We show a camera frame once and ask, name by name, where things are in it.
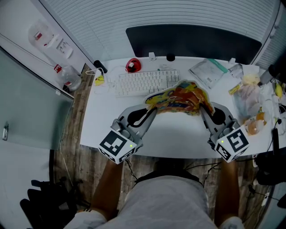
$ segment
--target orange item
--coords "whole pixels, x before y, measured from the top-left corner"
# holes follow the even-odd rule
[[[211,115],[215,112],[208,94],[194,81],[180,81],[174,87],[148,95],[144,102],[148,109],[157,108],[157,114],[164,112],[184,112],[199,115],[200,105],[204,105]]]
[[[261,120],[266,125],[270,120],[270,114],[268,112],[260,112],[256,115],[256,120]]]
[[[255,120],[255,119],[249,119],[248,121],[246,121],[245,123],[245,129],[247,130],[247,132],[250,135],[255,135],[257,134],[259,131],[261,131],[263,129],[263,121],[262,120]]]

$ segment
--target white keyboard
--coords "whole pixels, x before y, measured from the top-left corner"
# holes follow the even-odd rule
[[[148,95],[173,87],[179,80],[177,70],[121,74],[115,82],[116,95]]]

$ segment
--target door handle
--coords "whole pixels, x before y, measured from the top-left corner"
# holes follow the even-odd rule
[[[8,124],[8,122],[6,122],[4,129],[3,129],[3,136],[2,136],[2,139],[4,141],[7,141],[7,139],[8,139],[8,130],[9,130],[9,124]]]

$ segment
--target glass door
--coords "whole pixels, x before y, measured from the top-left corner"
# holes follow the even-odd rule
[[[58,149],[72,102],[0,47],[2,140]]]

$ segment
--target clear plastic package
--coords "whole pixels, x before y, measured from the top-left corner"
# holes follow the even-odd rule
[[[215,59],[204,59],[189,69],[189,72],[211,89],[228,70]]]
[[[256,116],[263,107],[265,98],[257,85],[243,85],[233,94],[233,101],[242,121]]]
[[[259,133],[264,127],[263,121],[262,120],[256,120],[255,117],[248,119],[244,125],[245,125],[246,131],[250,135],[255,135],[255,134]]]

